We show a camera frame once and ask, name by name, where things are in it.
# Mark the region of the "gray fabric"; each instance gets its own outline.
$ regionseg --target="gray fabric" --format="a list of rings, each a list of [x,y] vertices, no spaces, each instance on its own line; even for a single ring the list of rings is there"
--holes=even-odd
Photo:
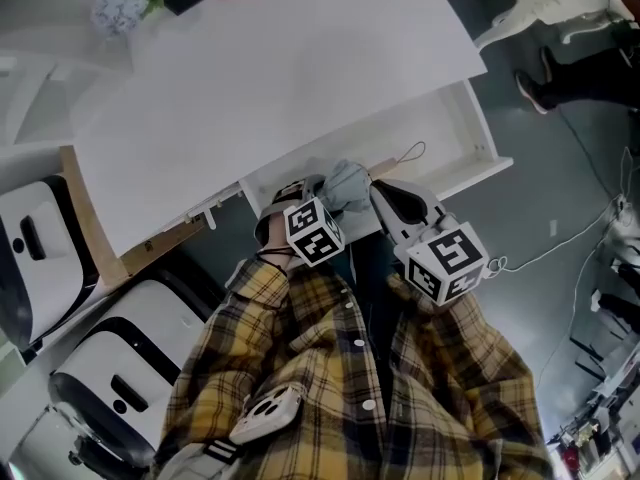
[[[370,182],[369,173],[360,164],[340,160],[317,195],[329,212],[360,213],[371,207]]]

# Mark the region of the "shirt sleeve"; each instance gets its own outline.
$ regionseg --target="shirt sleeve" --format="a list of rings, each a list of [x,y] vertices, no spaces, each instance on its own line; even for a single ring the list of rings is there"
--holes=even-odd
[[[187,444],[228,437],[261,374],[275,312],[289,291],[287,277],[249,259],[226,286],[226,301],[206,323],[173,387],[155,469]]]
[[[485,321],[472,295],[432,321],[440,359],[471,407],[477,436],[499,461],[499,478],[553,477],[542,438],[533,376],[507,340]]]

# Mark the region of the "flower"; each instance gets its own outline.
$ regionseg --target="flower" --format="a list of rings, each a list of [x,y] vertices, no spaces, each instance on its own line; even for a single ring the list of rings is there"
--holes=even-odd
[[[107,36],[133,30],[147,14],[162,6],[162,0],[96,0],[91,22]]]

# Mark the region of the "black handle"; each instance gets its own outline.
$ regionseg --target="black handle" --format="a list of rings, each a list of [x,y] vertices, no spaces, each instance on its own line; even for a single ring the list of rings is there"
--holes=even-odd
[[[34,261],[45,259],[47,255],[42,248],[36,226],[31,217],[25,217],[20,221],[20,231],[22,231],[24,243],[27,245],[27,250]]]
[[[149,404],[145,399],[136,393],[119,375],[114,375],[111,379],[111,388],[120,398],[133,407],[135,411],[144,412],[149,408]]]

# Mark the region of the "white cube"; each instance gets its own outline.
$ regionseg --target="white cube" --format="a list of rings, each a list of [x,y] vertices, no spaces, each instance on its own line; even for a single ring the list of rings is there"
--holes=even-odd
[[[489,257],[468,222],[409,250],[405,278],[438,306],[473,290]]]
[[[287,242],[313,267],[344,251],[344,233],[317,197],[284,211]]]

